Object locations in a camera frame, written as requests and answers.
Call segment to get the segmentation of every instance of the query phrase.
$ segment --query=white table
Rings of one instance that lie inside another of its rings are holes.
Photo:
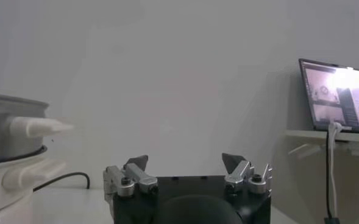
[[[113,223],[103,190],[42,188],[32,196],[33,223],[109,224]],[[271,208],[272,224],[297,224],[276,208]]]

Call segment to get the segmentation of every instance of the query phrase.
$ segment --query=cooking pot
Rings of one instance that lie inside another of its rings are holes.
[[[0,163],[45,152],[43,137],[72,125],[45,118],[48,104],[0,95]]]

